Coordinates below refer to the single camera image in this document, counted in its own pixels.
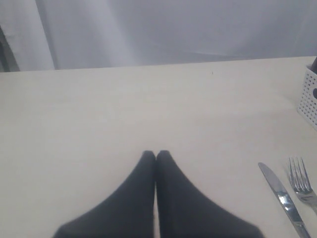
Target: white basket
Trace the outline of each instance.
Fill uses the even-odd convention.
[[[297,111],[317,130],[317,74],[306,69],[303,92]]]

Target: fork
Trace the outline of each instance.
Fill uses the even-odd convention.
[[[297,197],[317,214],[317,195],[309,182],[303,158],[288,158],[290,182]]]

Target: table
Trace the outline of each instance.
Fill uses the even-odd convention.
[[[316,186],[317,132],[296,112],[313,59],[1,73],[0,237],[51,237],[107,198],[143,150],[161,149],[266,237],[297,238],[258,168],[266,163],[317,236],[286,163],[303,156]]]

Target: butter knife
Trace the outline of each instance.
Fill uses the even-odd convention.
[[[295,230],[297,231],[300,238],[311,238],[309,235],[305,224],[298,214],[298,211],[295,207],[294,202],[292,201],[291,197],[289,196],[288,192],[284,188],[281,181],[275,175],[275,173],[265,164],[258,163],[259,168],[261,169],[266,181],[268,182],[269,186],[271,187],[273,193],[277,197],[278,201],[282,205],[284,211],[286,212],[288,218],[291,220]]]

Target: white curtain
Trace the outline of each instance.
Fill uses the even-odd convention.
[[[317,54],[316,0],[1,0],[21,70]]]

